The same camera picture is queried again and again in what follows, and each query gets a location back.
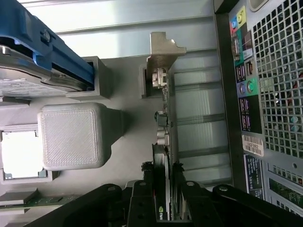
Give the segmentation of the grey 3D-printed parts rack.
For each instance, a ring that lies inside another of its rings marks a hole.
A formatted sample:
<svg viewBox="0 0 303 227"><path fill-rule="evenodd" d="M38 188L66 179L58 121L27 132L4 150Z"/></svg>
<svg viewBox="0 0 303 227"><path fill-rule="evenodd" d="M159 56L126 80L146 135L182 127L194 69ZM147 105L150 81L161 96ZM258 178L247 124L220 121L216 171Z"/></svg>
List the grey 3D-printed parts rack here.
<svg viewBox="0 0 303 227"><path fill-rule="evenodd" d="M24 204L38 195L75 195L114 179L139 177L157 139L154 115L161 98L144 94L147 59L100 60L97 91L61 96L0 96L0 206ZM1 141L4 131L36 131L43 171L37 178L6 180Z"/></svg>

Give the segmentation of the green RAM stick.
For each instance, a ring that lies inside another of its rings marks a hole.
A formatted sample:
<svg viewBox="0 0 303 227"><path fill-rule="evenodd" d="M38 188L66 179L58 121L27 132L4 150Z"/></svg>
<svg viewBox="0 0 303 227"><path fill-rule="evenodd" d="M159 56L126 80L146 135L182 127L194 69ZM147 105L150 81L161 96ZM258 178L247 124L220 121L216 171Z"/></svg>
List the green RAM stick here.
<svg viewBox="0 0 303 227"><path fill-rule="evenodd" d="M62 206L80 197L80 195L62 195L62 196L50 196L42 197L38 196L32 198L28 202L22 205L7 205L0 206L0 210L4 209L30 209L35 207L45 207L45 206Z"/></svg>

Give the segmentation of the grey open PC case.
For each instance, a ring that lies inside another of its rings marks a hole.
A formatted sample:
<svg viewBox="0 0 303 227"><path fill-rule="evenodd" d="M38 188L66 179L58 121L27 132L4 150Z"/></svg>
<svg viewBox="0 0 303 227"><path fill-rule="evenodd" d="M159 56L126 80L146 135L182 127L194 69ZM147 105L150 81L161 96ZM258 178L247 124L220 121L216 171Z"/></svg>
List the grey open PC case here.
<svg viewBox="0 0 303 227"><path fill-rule="evenodd" d="M303 217L303 0L214 0L233 185Z"/></svg>

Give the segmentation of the silver CPU chip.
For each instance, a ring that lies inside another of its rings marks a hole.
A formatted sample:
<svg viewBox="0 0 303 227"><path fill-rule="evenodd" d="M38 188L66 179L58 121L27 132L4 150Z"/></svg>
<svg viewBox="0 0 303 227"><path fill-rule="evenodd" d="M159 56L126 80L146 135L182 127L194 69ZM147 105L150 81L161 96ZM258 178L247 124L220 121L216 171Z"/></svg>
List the silver CPU chip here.
<svg viewBox="0 0 303 227"><path fill-rule="evenodd" d="M4 131L1 141L6 180L37 178L42 172L42 145L36 131Z"/></svg>

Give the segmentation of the hard disk in blue caddy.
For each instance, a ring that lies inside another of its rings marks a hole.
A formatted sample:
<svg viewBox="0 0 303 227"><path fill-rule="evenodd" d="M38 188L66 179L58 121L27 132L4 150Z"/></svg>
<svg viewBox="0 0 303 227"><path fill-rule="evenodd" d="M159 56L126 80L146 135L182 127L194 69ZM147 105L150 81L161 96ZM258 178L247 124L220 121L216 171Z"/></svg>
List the hard disk in blue caddy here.
<svg viewBox="0 0 303 227"><path fill-rule="evenodd" d="M18 0L0 0L0 96L94 89L95 70Z"/></svg>

